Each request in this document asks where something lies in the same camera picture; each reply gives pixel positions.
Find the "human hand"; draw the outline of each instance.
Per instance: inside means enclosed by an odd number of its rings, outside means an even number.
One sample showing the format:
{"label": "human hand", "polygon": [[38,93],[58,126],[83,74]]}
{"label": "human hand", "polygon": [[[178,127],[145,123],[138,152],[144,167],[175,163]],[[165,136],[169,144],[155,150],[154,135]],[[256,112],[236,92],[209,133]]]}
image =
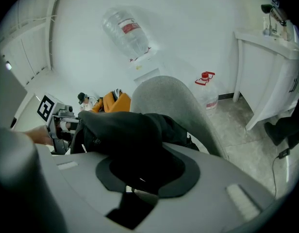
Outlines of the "human hand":
{"label": "human hand", "polygon": [[29,138],[31,138],[31,140],[34,143],[53,146],[53,142],[48,134],[46,125],[38,126],[32,130],[23,133],[25,133]]}

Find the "baseboard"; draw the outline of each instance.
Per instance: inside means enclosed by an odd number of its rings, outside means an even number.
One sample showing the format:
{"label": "baseboard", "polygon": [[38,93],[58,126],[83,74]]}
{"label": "baseboard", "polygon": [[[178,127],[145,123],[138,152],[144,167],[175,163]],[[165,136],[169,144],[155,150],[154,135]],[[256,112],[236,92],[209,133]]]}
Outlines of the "baseboard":
{"label": "baseboard", "polygon": [[224,100],[224,99],[232,99],[234,95],[233,93],[226,93],[218,96],[218,100]]}

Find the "orange cloth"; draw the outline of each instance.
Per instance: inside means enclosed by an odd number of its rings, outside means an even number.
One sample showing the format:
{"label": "orange cloth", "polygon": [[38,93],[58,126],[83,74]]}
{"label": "orange cloth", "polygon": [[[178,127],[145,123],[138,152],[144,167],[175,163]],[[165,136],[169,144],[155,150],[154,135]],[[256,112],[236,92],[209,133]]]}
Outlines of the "orange cloth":
{"label": "orange cloth", "polygon": [[122,93],[116,102],[114,102],[113,93],[109,92],[92,108],[93,112],[99,112],[100,108],[104,106],[105,112],[130,111],[131,99],[126,93]]}

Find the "red cap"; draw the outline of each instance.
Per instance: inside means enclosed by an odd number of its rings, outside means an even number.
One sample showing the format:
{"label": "red cap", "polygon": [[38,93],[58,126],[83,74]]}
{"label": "red cap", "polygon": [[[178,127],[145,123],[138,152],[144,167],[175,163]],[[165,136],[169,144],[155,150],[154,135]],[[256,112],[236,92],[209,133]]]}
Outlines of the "red cap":
{"label": "red cap", "polygon": [[207,73],[207,72],[203,72],[203,73],[201,74],[201,77],[202,77],[203,79],[207,79],[207,78],[209,77],[209,73]]}

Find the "black cable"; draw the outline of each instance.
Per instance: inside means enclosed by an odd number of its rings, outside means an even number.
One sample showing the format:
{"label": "black cable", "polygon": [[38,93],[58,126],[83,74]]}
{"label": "black cable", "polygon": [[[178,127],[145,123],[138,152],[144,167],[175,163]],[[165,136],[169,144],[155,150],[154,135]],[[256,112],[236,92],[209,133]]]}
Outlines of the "black cable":
{"label": "black cable", "polygon": [[277,195],[277,186],[276,186],[276,179],[275,179],[275,172],[274,172],[274,164],[275,164],[275,160],[276,160],[277,158],[279,158],[279,156],[277,156],[277,157],[273,160],[273,162],[272,162],[272,175],[273,175],[273,177],[274,177],[274,183],[275,183],[275,197],[276,197],[276,195]]}

